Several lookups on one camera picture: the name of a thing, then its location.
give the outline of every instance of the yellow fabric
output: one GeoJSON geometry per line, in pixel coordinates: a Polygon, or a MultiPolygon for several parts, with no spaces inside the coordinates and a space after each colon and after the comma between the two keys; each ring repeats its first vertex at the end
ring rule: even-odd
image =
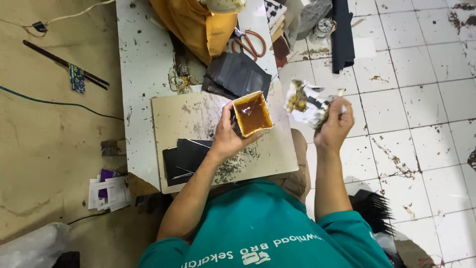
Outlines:
{"type": "Polygon", "coordinates": [[[209,65],[227,45],[238,17],[214,14],[197,0],[151,0],[165,26],[200,60],[209,65]]]}

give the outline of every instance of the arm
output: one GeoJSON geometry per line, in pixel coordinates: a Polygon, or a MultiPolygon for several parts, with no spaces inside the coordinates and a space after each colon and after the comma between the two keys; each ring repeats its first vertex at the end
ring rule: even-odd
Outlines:
{"type": "Polygon", "coordinates": [[[321,131],[316,131],[314,144],[317,148],[316,196],[314,213],[316,222],[325,215],[352,210],[344,186],[342,164],[339,151],[354,125],[351,104],[343,99],[336,99],[329,108],[329,118],[321,131]],[[347,111],[341,114],[342,105],[347,111]]]}
{"type": "Polygon", "coordinates": [[[202,217],[217,168],[263,135],[254,134],[246,139],[239,138],[233,131],[235,123],[231,123],[231,109],[233,102],[223,107],[212,147],[165,212],[157,241],[172,237],[187,241],[202,217]]]}

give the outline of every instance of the cardboard surface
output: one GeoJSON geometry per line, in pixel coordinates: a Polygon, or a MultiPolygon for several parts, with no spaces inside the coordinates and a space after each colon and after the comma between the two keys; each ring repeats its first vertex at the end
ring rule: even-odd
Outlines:
{"type": "MultiPolygon", "coordinates": [[[[177,139],[211,139],[229,100],[208,92],[153,98],[152,113],[162,192],[178,192],[185,184],[169,186],[165,176],[162,150],[177,146],[177,139]]],[[[296,171],[298,162],[284,110],[279,81],[272,82],[267,106],[274,126],[264,131],[256,143],[218,168],[213,185],[296,171]]]]}

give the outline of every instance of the clear plastic bag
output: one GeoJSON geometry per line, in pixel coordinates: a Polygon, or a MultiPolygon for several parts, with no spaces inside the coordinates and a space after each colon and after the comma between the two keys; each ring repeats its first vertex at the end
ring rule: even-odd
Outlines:
{"type": "Polygon", "coordinates": [[[49,223],[0,246],[0,267],[51,268],[69,242],[69,226],[49,223]]]}

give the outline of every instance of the scissors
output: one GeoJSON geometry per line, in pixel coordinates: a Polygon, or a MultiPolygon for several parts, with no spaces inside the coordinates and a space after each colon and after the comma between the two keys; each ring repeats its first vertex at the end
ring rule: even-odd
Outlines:
{"type": "Polygon", "coordinates": [[[243,49],[245,49],[246,51],[248,51],[248,53],[250,53],[251,55],[253,55],[254,57],[254,61],[256,61],[258,58],[261,58],[265,55],[266,53],[266,42],[265,40],[263,39],[263,37],[261,37],[261,35],[259,35],[257,32],[254,32],[252,30],[245,30],[245,31],[240,31],[238,29],[238,27],[235,27],[235,30],[233,31],[234,35],[235,35],[235,39],[233,40],[232,44],[231,44],[231,48],[233,49],[233,51],[235,51],[235,44],[238,43],[238,45],[240,45],[240,47],[242,47],[243,49]],[[258,37],[260,40],[261,40],[261,43],[263,44],[263,52],[262,53],[258,53],[256,52],[255,50],[255,47],[253,46],[253,44],[251,43],[251,41],[249,40],[247,34],[251,34],[251,35],[254,35],[256,37],[258,37]],[[241,37],[245,37],[245,40],[246,42],[248,43],[249,47],[247,47],[245,44],[243,44],[241,42],[241,37]]]}

